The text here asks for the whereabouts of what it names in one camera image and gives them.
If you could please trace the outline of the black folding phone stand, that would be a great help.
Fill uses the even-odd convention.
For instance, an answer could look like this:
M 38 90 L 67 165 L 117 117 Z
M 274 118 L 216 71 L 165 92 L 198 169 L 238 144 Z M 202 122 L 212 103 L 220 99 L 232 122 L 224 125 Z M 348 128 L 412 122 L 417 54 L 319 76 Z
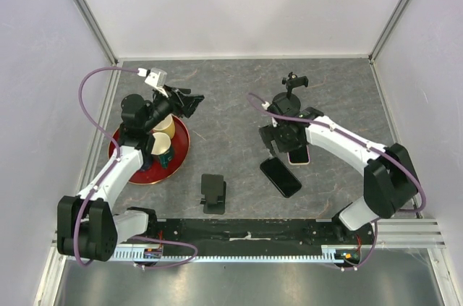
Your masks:
M 226 182 L 220 174 L 203 174 L 201 176 L 200 203 L 203 212 L 211 215 L 224 215 L 226 204 Z

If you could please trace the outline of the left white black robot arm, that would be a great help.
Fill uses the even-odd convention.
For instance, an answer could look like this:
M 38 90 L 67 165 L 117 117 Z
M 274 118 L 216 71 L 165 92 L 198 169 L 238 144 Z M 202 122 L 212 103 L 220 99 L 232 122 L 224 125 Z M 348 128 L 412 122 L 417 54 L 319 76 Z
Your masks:
M 94 180 L 75 196 L 64 196 L 57 205 L 56 246 L 62 255 L 82 264 L 107 261 L 116 246 L 137 237 L 151 243 L 158 237 L 156 213 L 145 208 L 129 208 L 122 215 L 111 212 L 116 199 L 138 171 L 154 162 L 156 138 L 153 128 L 168 115 L 191 117 L 204 95 L 189 89 L 165 86 L 154 90 L 152 100 L 130 94 L 121 102 L 122 123 L 115 149 Z

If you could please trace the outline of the pink-case smartphone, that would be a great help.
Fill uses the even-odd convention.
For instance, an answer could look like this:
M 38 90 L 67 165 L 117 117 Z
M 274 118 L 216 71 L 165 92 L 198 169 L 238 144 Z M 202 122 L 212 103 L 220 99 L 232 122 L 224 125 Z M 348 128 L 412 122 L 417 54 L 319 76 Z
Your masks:
M 292 150 L 287 155 L 291 165 L 308 165 L 310 163 L 310 153 L 307 146 Z

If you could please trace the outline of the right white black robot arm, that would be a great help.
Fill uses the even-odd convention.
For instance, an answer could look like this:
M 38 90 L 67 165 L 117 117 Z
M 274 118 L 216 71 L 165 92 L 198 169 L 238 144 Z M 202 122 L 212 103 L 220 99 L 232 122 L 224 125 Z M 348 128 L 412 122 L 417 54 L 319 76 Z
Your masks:
M 319 147 L 362 176 L 362 196 L 334 217 L 331 234 L 337 242 L 348 243 L 357 236 L 361 226 L 405 212 L 404 205 L 415 195 L 421 199 L 417 210 L 425 207 L 424 190 L 403 145 L 386 146 L 360 137 L 317 109 L 302 110 L 285 94 L 270 103 L 259 99 L 254 107 L 271 118 L 269 125 L 260 128 L 261 138 L 271 153 L 290 156 L 306 153 L 309 146 Z

